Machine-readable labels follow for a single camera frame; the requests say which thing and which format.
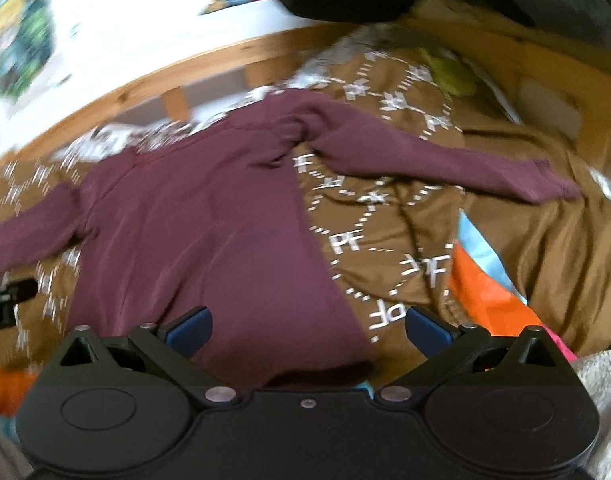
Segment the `orange fabric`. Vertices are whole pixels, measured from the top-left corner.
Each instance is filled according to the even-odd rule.
[[[472,321],[492,335],[518,336],[527,325],[542,325],[530,307],[483,272],[458,244],[453,253],[450,289]]]
[[[0,415],[15,416],[36,379],[28,372],[0,371]]]

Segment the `maroon shirt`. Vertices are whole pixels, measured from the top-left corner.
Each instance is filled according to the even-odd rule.
[[[340,175],[407,175],[533,203],[579,193],[546,162],[443,148],[291,89],[56,187],[0,225],[0,272],[80,238],[70,328],[121,335],[205,305],[214,329],[194,360],[236,386],[362,362],[367,338],[309,230],[292,160],[300,142]]]

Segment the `blue gripper pad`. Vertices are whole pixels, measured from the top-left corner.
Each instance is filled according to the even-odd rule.
[[[192,309],[185,316],[161,327],[157,332],[157,336],[166,346],[187,359],[208,342],[211,334],[212,314],[204,306]]]
[[[417,306],[408,309],[405,332],[410,342],[428,359],[444,351],[459,336],[457,328]]]

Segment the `wooden bed frame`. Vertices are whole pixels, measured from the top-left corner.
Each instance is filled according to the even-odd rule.
[[[522,78],[566,94],[583,115],[577,152],[603,170],[611,148],[611,75],[541,46],[475,27],[432,20],[409,20],[408,27],[439,38],[489,72],[515,101]],[[233,69],[244,69],[250,88],[277,82],[300,65],[301,53],[330,46],[355,25],[326,23],[278,32],[181,60],[140,77],[71,114],[18,151],[0,158],[33,160],[49,155],[92,128],[145,101],[159,97],[171,120],[190,111],[183,86]]]

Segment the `metal screw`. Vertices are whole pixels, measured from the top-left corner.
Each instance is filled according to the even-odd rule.
[[[316,408],[316,400],[314,399],[304,399],[301,401],[301,407],[302,408]]]
[[[412,397],[412,392],[405,386],[386,386],[379,395],[388,402],[404,402]]]
[[[230,402],[236,397],[236,392],[228,386],[214,386],[206,391],[206,399],[210,402]]]

